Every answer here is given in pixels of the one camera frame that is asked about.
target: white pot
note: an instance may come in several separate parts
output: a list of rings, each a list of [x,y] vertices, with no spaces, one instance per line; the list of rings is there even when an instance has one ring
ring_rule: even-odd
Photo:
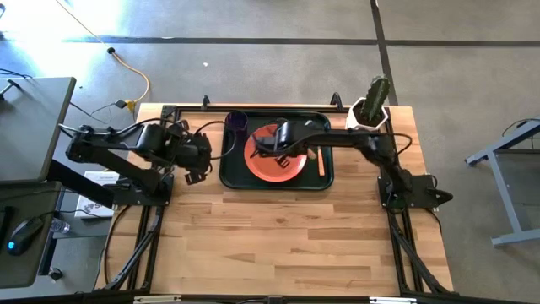
[[[366,126],[366,125],[363,125],[359,122],[356,121],[356,117],[354,116],[354,113],[353,113],[353,108],[355,108],[359,103],[362,103],[364,102],[365,98],[364,97],[360,97],[356,102],[354,102],[354,104],[348,109],[348,115],[347,115],[347,119],[345,120],[345,127],[346,128],[352,128],[354,130],[360,130],[360,129],[364,129],[364,130],[367,130],[367,131],[377,131],[379,130],[382,125],[385,124],[385,122],[388,120],[388,113],[386,113],[386,109],[384,106],[381,107],[381,111],[382,111],[382,120],[381,122],[376,125],[375,127],[372,127],[372,126]]]

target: computer mouse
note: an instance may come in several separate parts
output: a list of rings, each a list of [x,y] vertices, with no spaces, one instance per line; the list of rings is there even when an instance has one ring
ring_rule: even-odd
[[[23,254],[42,227],[43,220],[38,216],[23,220],[8,240],[8,253],[14,256]]]

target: wooden table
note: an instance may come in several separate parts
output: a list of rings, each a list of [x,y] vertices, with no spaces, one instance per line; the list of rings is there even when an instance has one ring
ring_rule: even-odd
[[[162,105],[142,104],[138,119],[159,117]],[[402,166],[413,174],[425,173],[413,109],[391,106],[390,111],[394,132],[413,137],[413,145],[400,155]],[[195,130],[225,115],[183,112],[181,118]],[[346,114],[326,115],[333,128],[344,128]],[[213,153],[219,153],[223,126],[205,131]],[[398,148],[405,143],[397,138]],[[149,165],[133,154],[128,159]],[[229,189],[219,180],[218,160],[205,182],[187,186],[184,170],[178,169],[161,229],[152,293],[398,295],[388,219],[376,184],[379,168],[355,149],[334,148],[333,159],[334,183],[321,192]],[[132,253],[141,209],[131,207],[111,236],[110,276]],[[451,290],[437,222],[422,209],[412,209],[411,219],[419,256]],[[410,263],[404,262],[413,288]],[[101,286],[103,274],[96,287]]]

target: orange plate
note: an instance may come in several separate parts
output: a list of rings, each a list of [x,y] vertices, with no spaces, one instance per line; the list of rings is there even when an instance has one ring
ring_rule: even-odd
[[[255,137],[271,136],[276,128],[278,128],[277,124],[270,124],[258,128],[254,132]],[[253,152],[255,152],[255,140],[250,136],[244,147],[244,159],[246,160],[247,167],[250,169],[251,173],[267,182],[288,181],[302,171],[307,160],[307,155],[286,157],[289,164],[283,168],[276,161],[275,157],[261,157],[260,155],[255,155],[250,158]]]

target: yellow cable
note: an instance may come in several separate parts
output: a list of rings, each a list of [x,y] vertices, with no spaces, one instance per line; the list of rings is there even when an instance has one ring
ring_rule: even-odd
[[[109,46],[108,44],[106,44],[103,40],[101,40],[96,34],[94,34],[94,32],[92,32],[89,28],[87,28],[79,19],[77,19],[77,17],[75,17],[75,15],[73,15],[66,7],[64,7],[59,0],[55,0],[58,5],[60,5],[68,14],[70,14],[74,19],[75,21],[77,21],[79,24],[81,24],[82,27],[84,27],[85,30],[87,30],[97,41],[101,42],[104,46],[107,46],[107,47],[111,47]],[[133,68],[131,66],[129,66],[127,63],[123,62],[120,57],[118,57],[118,55],[115,53],[115,52],[111,52],[111,55],[121,64],[123,65],[124,67],[126,67],[127,69],[141,75],[144,80],[146,81],[146,90],[144,91],[144,93],[139,97],[137,98],[136,100],[126,100],[126,103],[127,103],[127,109],[130,111],[130,112],[134,112],[135,111],[135,105],[142,99],[144,98],[144,96],[146,96],[146,94],[149,92],[150,90],[150,80],[148,77],[146,77],[146,75],[137,70],[136,68]]]
[[[146,94],[147,94],[147,93],[149,92],[149,90],[150,90],[150,80],[149,80],[149,78],[146,77],[146,75],[145,75],[143,72],[137,70],[136,68],[130,67],[128,64],[126,64],[125,62],[123,62],[123,61],[120,59],[120,57],[118,57],[118,55],[117,55],[116,53],[113,52],[113,53],[112,53],[112,56],[113,56],[114,58],[116,58],[116,60],[117,60],[121,65],[123,65],[123,66],[126,67],[127,69],[132,70],[133,72],[135,72],[135,73],[137,73],[137,74],[143,76],[144,80],[146,80],[146,90],[145,90],[144,93],[141,95],[141,97],[137,98],[136,100],[133,100],[133,102],[135,102],[135,103],[139,102],[142,98],[144,98],[144,96],[146,96]]]

